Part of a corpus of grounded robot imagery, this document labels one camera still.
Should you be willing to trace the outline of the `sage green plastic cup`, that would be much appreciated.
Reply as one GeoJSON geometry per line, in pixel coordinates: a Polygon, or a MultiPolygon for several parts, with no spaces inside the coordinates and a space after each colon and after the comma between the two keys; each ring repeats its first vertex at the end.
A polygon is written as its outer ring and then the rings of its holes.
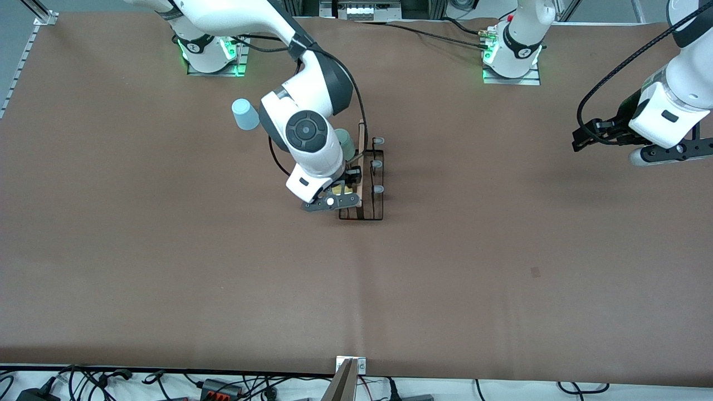
{"type": "Polygon", "coordinates": [[[345,129],[334,129],[335,135],[339,141],[340,147],[342,149],[342,155],[346,162],[352,160],[357,154],[354,140],[349,134],[348,130],[345,129]]]}

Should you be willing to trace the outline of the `black wire cup holder rack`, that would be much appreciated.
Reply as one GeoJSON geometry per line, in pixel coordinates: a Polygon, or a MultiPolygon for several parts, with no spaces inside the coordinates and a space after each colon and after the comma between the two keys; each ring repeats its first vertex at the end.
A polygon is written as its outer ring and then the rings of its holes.
{"type": "Polygon", "coordinates": [[[352,188],[359,195],[361,203],[354,208],[339,209],[337,216],[341,221],[382,221],[384,219],[384,152],[380,145],[381,137],[367,137],[364,121],[359,122],[356,155],[347,167],[362,168],[362,182],[352,188]]]}

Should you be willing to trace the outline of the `light blue plastic cup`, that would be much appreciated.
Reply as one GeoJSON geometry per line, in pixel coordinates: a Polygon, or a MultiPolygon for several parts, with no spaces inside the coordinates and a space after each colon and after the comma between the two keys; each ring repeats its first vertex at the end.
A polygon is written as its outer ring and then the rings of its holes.
{"type": "Polygon", "coordinates": [[[253,130],[260,125],[260,117],[247,99],[236,99],[231,105],[231,110],[237,126],[241,130],[253,130]]]}

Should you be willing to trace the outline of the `brown table cover sheet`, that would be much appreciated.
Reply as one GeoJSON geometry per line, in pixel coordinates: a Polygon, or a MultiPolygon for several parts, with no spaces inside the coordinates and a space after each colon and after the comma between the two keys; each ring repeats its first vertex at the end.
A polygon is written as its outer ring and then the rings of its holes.
{"type": "Polygon", "coordinates": [[[581,98],[665,25],[553,26],[541,85],[477,51],[305,18],[385,140],[384,219],[306,213],[257,104],[149,13],[42,28],[0,119],[0,363],[713,386],[713,158],[574,153],[581,98]]]}

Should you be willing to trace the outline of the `black orange connector box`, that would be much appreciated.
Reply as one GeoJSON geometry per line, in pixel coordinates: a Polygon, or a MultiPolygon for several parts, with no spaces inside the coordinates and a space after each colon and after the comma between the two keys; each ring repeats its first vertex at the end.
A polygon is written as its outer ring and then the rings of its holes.
{"type": "Polygon", "coordinates": [[[239,385],[206,379],[201,385],[199,401],[239,401],[242,393],[242,388],[239,385]]]}

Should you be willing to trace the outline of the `black power adapter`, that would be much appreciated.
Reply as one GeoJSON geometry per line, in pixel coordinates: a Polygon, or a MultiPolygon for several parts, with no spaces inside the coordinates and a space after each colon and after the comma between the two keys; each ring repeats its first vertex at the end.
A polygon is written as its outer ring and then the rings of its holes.
{"type": "Polygon", "coordinates": [[[61,401],[61,399],[41,389],[31,388],[21,391],[16,401],[61,401]]]}

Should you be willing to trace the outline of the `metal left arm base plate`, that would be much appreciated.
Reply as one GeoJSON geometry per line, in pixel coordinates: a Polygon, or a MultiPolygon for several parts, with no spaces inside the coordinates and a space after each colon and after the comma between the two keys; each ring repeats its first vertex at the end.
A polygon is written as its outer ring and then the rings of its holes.
{"type": "Polygon", "coordinates": [[[498,85],[520,85],[520,86],[540,86],[540,72],[538,68],[538,58],[533,59],[533,63],[530,66],[530,70],[522,77],[509,78],[503,77],[492,70],[491,66],[485,64],[486,56],[491,56],[492,52],[485,52],[483,55],[483,73],[482,78],[484,84],[498,84],[498,85]]]}

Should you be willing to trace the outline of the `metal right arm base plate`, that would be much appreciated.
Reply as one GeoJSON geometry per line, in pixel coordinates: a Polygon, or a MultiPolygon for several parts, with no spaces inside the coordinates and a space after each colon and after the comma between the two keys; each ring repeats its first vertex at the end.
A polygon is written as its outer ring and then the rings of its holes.
{"type": "Polygon", "coordinates": [[[243,76],[246,48],[227,36],[215,36],[198,30],[187,17],[175,24],[188,74],[196,76],[243,76]]]}

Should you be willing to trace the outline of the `perforated metal edge rail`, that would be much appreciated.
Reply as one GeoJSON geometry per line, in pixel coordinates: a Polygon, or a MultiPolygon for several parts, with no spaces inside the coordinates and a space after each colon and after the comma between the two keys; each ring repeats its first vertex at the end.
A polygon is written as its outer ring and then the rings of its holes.
{"type": "Polygon", "coordinates": [[[33,47],[33,44],[34,44],[35,41],[36,41],[36,37],[37,37],[37,34],[38,34],[38,31],[39,31],[39,30],[40,30],[40,26],[39,26],[39,25],[35,25],[35,26],[33,27],[33,31],[32,31],[32,33],[31,33],[31,35],[29,36],[29,38],[28,38],[28,40],[27,40],[27,42],[26,42],[25,47],[23,48],[23,52],[22,52],[22,54],[21,54],[20,61],[18,62],[18,65],[16,66],[16,70],[15,70],[13,76],[12,76],[12,79],[11,79],[11,82],[10,82],[10,86],[8,87],[7,94],[5,95],[5,98],[3,99],[3,102],[2,102],[2,107],[0,107],[0,120],[3,119],[5,113],[7,112],[8,105],[9,105],[9,103],[10,103],[11,97],[13,96],[13,93],[14,93],[14,91],[15,91],[15,89],[16,89],[16,85],[17,85],[18,82],[19,82],[19,79],[20,79],[20,77],[21,77],[22,71],[23,71],[23,69],[25,68],[25,64],[26,64],[27,59],[28,59],[28,57],[29,57],[29,53],[31,52],[31,49],[32,49],[32,47],[33,47]]]}

